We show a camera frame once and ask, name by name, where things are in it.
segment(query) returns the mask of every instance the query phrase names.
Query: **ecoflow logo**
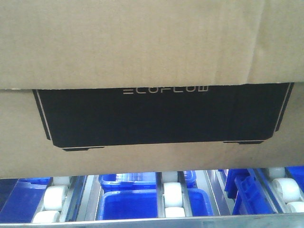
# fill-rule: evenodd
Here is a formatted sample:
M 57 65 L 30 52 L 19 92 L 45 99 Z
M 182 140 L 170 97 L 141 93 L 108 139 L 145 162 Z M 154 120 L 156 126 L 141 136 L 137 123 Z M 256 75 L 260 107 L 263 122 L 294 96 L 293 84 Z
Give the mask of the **ecoflow logo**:
M 188 87 L 149 87 L 149 88 L 126 88 L 123 94 L 162 94 L 162 93 L 194 93 L 207 92 L 208 86 L 188 86 Z

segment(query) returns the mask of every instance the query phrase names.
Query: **brown cardboard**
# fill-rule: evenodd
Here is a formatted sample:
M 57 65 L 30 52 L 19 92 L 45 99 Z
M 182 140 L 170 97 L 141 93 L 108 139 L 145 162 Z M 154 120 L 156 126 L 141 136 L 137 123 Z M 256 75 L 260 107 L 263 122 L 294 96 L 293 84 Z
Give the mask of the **brown cardboard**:
M 261 144 L 194 142 L 66 152 L 46 139 L 31 90 L 0 90 L 0 178 L 303 165 L 304 83 L 280 126 Z
M 302 0 L 2 0 L 0 89 L 300 82 L 303 21 Z

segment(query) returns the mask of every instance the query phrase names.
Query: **blue plastic bin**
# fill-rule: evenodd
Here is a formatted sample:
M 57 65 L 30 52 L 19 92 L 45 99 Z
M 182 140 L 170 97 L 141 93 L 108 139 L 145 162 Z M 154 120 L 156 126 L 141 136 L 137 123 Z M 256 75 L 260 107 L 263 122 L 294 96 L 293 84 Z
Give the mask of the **blue plastic bin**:
M 47 186 L 21 182 L 17 179 L 1 180 L 0 186 L 2 190 L 3 186 L 6 190 L 10 189 L 4 190 L 1 196 L 0 222 L 31 222 Z
M 229 169 L 227 174 L 227 179 L 225 183 L 225 191 L 227 192 L 227 197 L 230 199 L 235 199 L 237 196 L 238 189 L 234 182 L 237 176 L 246 177 L 249 176 L 247 169 Z
M 208 195 L 189 189 L 193 216 L 213 215 Z M 111 191 L 103 195 L 96 219 L 143 219 L 157 217 L 156 190 Z
M 48 185 L 51 181 L 50 177 L 40 177 L 40 178 L 22 178 L 18 181 L 21 182 L 29 182 L 32 184 L 42 184 L 42 185 Z
M 196 186 L 195 171 L 184 171 L 187 188 Z M 99 176 L 105 193 L 122 190 L 148 190 L 156 188 L 155 172 L 106 174 Z
M 238 194 L 232 212 L 233 215 L 274 213 L 252 176 L 237 176 L 235 184 Z
M 287 167 L 287 170 L 290 172 L 302 191 L 304 191 L 304 166 Z

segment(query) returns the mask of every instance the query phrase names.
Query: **black printed panel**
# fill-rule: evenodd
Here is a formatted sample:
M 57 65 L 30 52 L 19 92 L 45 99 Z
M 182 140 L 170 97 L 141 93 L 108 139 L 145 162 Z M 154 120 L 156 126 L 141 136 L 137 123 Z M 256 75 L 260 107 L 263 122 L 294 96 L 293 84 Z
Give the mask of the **black printed panel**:
M 272 137 L 290 83 L 35 90 L 46 133 L 64 149 Z

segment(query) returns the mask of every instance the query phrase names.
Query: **white wheel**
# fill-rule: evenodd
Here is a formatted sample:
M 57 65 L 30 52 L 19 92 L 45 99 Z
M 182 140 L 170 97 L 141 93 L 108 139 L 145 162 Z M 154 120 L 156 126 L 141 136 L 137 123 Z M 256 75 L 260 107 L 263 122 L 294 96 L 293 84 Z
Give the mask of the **white wheel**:
M 38 212 L 34 218 L 32 223 L 53 223 L 59 222 L 60 213 L 56 210 L 45 210 Z
M 304 202 L 290 202 L 287 203 L 287 207 L 290 209 L 291 213 L 304 212 Z
M 178 173 L 176 171 L 162 172 L 161 174 L 161 180 L 163 183 L 177 182 Z
M 48 187 L 43 198 L 45 210 L 62 210 L 66 198 L 67 186 L 57 185 Z
M 71 177 L 53 177 L 54 185 L 70 185 Z
M 267 172 L 267 176 L 270 179 L 285 177 L 285 168 L 284 167 L 268 168 L 268 169 L 266 169 L 266 172 Z
M 172 208 L 165 208 L 166 218 L 179 218 L 185 217 L 185 210 L 184 208 L 172 207 Z
M 169 182 L 163 184 L 165 208 L 182 207 L 181 184 Z
M 277 178 L 272 181 L 274 188 L 285 203 L 300 199 L 300 189 L 292 178 Z

